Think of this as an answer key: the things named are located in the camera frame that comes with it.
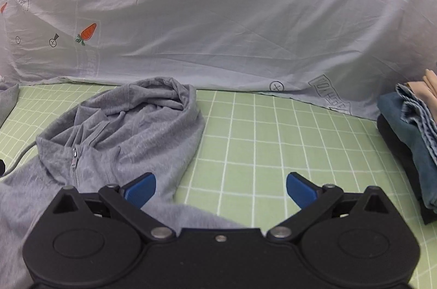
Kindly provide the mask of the grey zip hoodie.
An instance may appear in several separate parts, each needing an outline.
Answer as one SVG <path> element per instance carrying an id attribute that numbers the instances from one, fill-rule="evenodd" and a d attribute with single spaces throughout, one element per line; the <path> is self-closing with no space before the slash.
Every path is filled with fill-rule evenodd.
<path id="1" fill-rule="evenodd" d="M 54 120 L 37 138 L 37 155 L 1 178 L 1 287 L 28 288 L 24 240 L 64 186 L 94 193 L 156 175 L 146 213 L 175 231 L 235 228 L 235 222 L 174 202 L 199 146 L 204 118 L 196 90 L 152 78 L 107 90 Z"/>

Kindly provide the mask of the green grid mat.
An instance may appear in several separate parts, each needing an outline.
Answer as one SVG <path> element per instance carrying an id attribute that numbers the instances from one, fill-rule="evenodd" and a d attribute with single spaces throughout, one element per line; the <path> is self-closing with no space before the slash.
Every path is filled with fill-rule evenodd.
<path id="1" fill-rule="evenodd" d="M 57 84 L 20 87 L 16 106 L 1 125 L 1 159 L 6 167 L 61 114 L 114 87 Z M 250 93 L 198 90 L 196 101 L 205 129 L 191 164 L 176 176 L 171 205 L 191 205 L 263 232 L 296 214 L 285 177 L 292 171 L 315 184 L 336 184 L 346 192 L 379 186 L 410 226 L 421 247 L 413 288 L 436 288 L 436 222 L 425 225 L 420 203 L 400 161 L 389 151 L 376 122 L 343 115 L 293 99 Z M 18 235 L 1 256 L 16 260 L 26 236 L 47 205 L 43 185 L 30 187 L 30 199 L 5 199 L 1 182 L 1 235 Z M 29 220 L 23 231 L 6 215 Z"/>

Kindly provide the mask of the grey sweatpants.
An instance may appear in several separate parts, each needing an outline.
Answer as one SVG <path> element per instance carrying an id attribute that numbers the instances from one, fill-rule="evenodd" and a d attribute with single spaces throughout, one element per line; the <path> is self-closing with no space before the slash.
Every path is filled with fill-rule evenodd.
<path id="1" fill-rule="evenodd" d="M 19 98 L 19 85 L 1 82 L 0 88 L 0 126 L 10 115 Z"/>

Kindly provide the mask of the folded black garment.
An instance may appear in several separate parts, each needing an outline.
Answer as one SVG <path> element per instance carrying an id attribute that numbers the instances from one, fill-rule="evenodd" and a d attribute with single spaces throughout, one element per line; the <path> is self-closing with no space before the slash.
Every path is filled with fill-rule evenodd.
<path id="1" fill-rule="evenodd" d="M 401 142 L 383 115 L 379 115 L 376 121 L 377 129 L 395 159 L 400 162 L 413 190 L 415 199 L 420 207 L 420 214 L 424 224 L 436 222 L 436 213 L 428 209 L 422 199 L 418 171 L 413 162 L 413 154 L 406 144 Z"/>

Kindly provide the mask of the folded blue jeans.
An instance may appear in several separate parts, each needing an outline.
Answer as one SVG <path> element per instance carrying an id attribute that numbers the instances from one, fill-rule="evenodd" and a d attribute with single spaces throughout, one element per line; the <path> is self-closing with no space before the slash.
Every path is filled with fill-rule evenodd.
<path id="1" fill-rule="evenodd" d="M 436 122 L 426 103 L 403 84 L 379 97 L 377 107 L 411 151 L 424 205 L 436 210 Z"/>

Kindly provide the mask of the folded beige garment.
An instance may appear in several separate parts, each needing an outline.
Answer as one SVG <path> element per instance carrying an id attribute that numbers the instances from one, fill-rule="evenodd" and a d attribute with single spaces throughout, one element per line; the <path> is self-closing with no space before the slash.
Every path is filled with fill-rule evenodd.
<path id="1" fill-rule="evenodd" d="M 437 76 L 433 70 L 425 70 L 421 81 L 409 81 L 407 87 L 423 101 L 436 121 L 437 118 Z"/>

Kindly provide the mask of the grey carrot print sheet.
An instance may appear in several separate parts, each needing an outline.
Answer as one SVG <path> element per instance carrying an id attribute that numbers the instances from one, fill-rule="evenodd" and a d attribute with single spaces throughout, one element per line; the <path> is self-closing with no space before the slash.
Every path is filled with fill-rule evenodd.
<path id="1" fill-rule="evenodd" d="M 363 118 L 436 68 L 436 0 L 1 0 L 1 74 L 23 84 L 172 77 Z"/>

